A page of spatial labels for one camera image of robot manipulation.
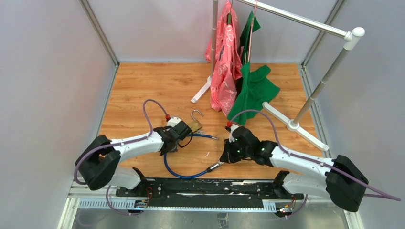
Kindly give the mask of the brass padlock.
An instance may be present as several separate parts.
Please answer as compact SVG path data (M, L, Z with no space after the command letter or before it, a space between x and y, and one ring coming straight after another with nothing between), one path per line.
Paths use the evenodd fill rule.
M193 110L190 113L191 118L193 119L193 121L190 123L189 127L192 130L193 133L199 131L202 129L203 125L200 123L200 121L198 121L195 117L194 117L194 113L198 113L201 116L204 116L203 113L199 110Z

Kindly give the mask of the blue cable lock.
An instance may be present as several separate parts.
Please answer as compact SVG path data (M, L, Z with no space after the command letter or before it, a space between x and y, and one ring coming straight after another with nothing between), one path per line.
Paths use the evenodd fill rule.
M163 156L167 171L180 179L194 179L211 173L223 164L218 158L210 162L214 156L210 142L219 142L219 138L207 134L189 135L187 144L178 146L179 151L167 153Z

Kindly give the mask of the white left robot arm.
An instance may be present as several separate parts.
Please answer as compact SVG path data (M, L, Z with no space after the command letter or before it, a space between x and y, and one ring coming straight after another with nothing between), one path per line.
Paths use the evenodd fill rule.
M168 126L156 127L151 132L124 139L108 139L97 136L75 162L74 175L81 175L92 191L105 186L124 187L135 197L146 192L141 173L123 168L120 163L148 153L164 155L175 152L179 142L192 133L191 128L179 119L169 121Z

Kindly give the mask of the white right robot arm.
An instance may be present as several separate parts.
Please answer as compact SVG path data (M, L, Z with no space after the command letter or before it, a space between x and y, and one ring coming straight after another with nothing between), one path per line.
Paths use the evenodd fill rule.
M273 181L273 194L285 199L292 194L308 194L331 200L349 212L357 212L366 188L345 173L368 184L368 179L346 156L335 159L300 153L269 140L259 140L244 126L226 127L220 162L233 164L251 159L262 166L281 169Z

